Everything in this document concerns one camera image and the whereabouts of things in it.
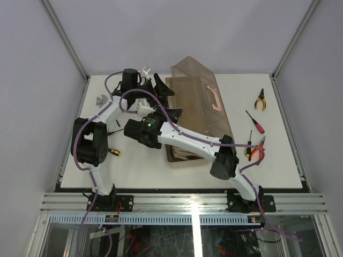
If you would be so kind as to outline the pink-handled screwdriver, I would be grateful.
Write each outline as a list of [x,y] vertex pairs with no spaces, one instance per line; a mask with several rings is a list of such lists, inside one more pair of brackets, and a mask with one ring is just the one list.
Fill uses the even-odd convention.
[[255,125],[255,128],[257,129],[257,131],[260,133],[260,134],[264,134],[265,133],[265,130],[263,129],[263,127],[260,125],[260,123],[258,123],[250,114],[247,110],[245,110],[245,112],[248,114],[248,116],[251,118],[252,122],[254,123]]

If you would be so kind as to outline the pink toolbox carry handle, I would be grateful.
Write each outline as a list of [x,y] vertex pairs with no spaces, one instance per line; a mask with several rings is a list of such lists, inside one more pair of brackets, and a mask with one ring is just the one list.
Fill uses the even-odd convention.
[[211,86],[207,85],[206,88],[210,90],[214,96],[214,103],[212,103],[212,109],[218,112],[222,111],[221,102],[217,93],[217,90],[215,88],[212,88]]

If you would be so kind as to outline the yellow-black right screwdriver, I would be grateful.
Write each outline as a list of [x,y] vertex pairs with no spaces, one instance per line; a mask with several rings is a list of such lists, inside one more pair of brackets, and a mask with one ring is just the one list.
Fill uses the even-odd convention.
[[250,136],[249,136],[249,140],[247,143],[248,147],[245,149],[245,156],[246,157],[250,157],[250,155],[251,155],[251,144],[252,144],[251,137],[252,137],[252,130],[250,131]]

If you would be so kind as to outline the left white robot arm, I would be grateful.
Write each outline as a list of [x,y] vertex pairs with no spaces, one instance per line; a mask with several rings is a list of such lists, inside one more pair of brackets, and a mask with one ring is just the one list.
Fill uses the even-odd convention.
[[166,86],[159,75],[151,78],[141,77],[138,70],[124,69],[106,77],[105,89],[109,99],[99,112],[90,118],[77,118],[73,124],[71,155],[77,168],[88,171],[93,183],[93,192],[101,195],[99,205],[105,211],[112,211],[117,206],[117,197],[111,194],[114,184],[109,173],[102,167],[108,154],[108,126],[115,122],[121,114],[130,112],[130,107],[137,99],[147,99],[157,103],[157,99],[174,96],[175,93]]

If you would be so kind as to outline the aluminium mounting rail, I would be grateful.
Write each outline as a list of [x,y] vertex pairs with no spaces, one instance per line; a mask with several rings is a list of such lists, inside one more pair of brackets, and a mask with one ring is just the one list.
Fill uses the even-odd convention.
[[[123,193],[122,206],[134,214],[187,214],[198,209],[202,214],[227,213],[233,206],[227,193]],[[88,199],[81,193],[46,193],[40,208],[42,213],[81,213]],[[324,198],[318,193],[274,193],[263,198],[263,210],[271,215],[327,215]]]

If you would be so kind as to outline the yellow needle-nose pliers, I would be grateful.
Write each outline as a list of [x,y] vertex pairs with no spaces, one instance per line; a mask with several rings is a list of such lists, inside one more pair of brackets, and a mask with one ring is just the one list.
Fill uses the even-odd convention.
[[266,100],[265,100],[265,95],[264,95],[264,89],[262,88],[257,100],[255,101],[254,108],[255,110],[258,109],[258,103],[261,102],[263,104],[262,111],[266,110]]

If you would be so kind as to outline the beige toolbox with smoky lid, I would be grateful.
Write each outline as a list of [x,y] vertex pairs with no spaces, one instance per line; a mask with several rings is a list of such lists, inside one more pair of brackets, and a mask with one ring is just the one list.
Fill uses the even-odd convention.
[[[210,69],[188,56],[171,67],[165,84],[175,92],[167,97],[168,108],[183,110],[178,125],[208,137],[233,136],[215,74]],[[214,96],[207,85],[217,90],[221,112],[212,109]]]

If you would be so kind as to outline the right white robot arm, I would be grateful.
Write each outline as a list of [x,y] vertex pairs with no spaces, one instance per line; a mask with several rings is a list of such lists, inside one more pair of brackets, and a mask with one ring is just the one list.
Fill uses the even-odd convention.
[[243,173],[239,165],[233,138],[209,137],[178,126],[165,110],[149,113],[141,121],[129,119],[124,135],[148,148],[161,149],[162,145],[180,147],[212,163],[210,174],[220,180],[230,180],[240,194],[237,212],[262,211],[264,190]]

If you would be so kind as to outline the left aluminium frame post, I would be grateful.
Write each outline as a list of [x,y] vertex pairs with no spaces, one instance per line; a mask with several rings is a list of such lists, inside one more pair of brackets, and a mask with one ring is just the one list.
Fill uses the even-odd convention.
[[55,12],[51,2],[49,0],[40,0],[40,3],[44,9],[44,11],[46,12],[49,20],[51,21],[55,31],[57,32],[59,38],[61,39],[65,49],[67,50],[72,62],[74,63],[77,71],[79,72],[79,74],[81,75],[81,77],[84,80],[88,80],[89,79],[89,74],[86,71],[86,69],[84,68],[81,60],[79,59],[67,33],[65,32],[65,29],[57,15],[57,13]]

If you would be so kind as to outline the right aluminium frame post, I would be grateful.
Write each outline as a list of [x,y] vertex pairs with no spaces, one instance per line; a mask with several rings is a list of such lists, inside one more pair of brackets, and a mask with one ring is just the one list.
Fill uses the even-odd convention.
[[297,42],[299,41],[300,37],[302,36],[304,30],[307,27],[310,19],[314,15],[316,9],[318,8],[321,0],[313,0],[311,1],[309,7],[307,8],[301,22],[299,23],[295,33],[293,34],[289,44],[287,45],[286,50],[284,51],[278,65],[274,69],[273,73],[271,74],[271,78],[275,80],[278,75],[281,73],[283,67],[286,65],[288,58],[290,57],[291,53],[293,52],[294,48],[296,47]]

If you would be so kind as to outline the orange-handled pliers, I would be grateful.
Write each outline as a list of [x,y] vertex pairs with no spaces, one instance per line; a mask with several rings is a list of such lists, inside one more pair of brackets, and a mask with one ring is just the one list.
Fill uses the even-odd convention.
[[256,145],[257,148],[255,148],[255,149],[251,152],[250,156],[248,157],[248,161],[251,161],[252,158],[253,158],[253,156],[254,156],[255,154],[257,154],[257,153],[258,153],[258,157],[259,157],[258,160],[260,161],[260,160],[262,159],[263,153],[264,153],[264,150],[265,150],[265,148],[264,148],[265,140],[266,140],[266,137],[263,137],[263,138],[261,139],[260,143],[259,143],[258,145]]

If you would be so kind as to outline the yellow-black stubby screwdriver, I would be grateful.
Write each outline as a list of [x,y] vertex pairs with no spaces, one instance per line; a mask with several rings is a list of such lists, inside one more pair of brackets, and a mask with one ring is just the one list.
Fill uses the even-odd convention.
[[115,155],[115,156],[121,156],[121,152],[119,150],[116,150],[116,149],[109,148],[108,152]]

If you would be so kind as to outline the red-handled adjustable wrench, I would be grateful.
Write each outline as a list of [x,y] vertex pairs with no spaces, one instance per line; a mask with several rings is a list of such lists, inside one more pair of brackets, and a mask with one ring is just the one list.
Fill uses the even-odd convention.
[[104,107],[108,103],[108,98],[106,95],[101,94],[100,96],[96,97],[95,105],[98,106],[100,109]]

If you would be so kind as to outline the aluminium frame post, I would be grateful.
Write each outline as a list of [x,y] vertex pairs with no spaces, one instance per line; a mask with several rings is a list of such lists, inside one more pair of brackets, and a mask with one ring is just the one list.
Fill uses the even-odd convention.
[[307,8],[301,22],[299,23],[295,33],[293,34],[289,44],[287,45],[286,50],[284,51],[278,65],[274,69],[273,73],[271,74],[271,78],[275,80],[278,75],[281,73],[283,67],[286,65],[288,58],[290,57],[291,53],[293,52],[294,48],[296,47],[297,42],[299,41],[300,37],[302,36],[304,30],[307,27],[310,19],[314,15],[316,9],[318,8],[321,0],[313,0],[311,1],[309,7]]
[[89,74],[86,71],[86,69],[84,68],[81,60],[79,59],[67,33],[65,32],[65,29],[57,15],[57,13],[55,12],[51,2],[49,0],[40,0],[40,3],[44,9],[44,11],[46,12],[49,20],[51,21],[55,31],[57,32],[59,38],[61,39],[65,49],[67,50],[72,62],[74,63],[77,71],[79,72],[79,74],[81,75],[81,77],[84,80],[88,80],[89,79]]

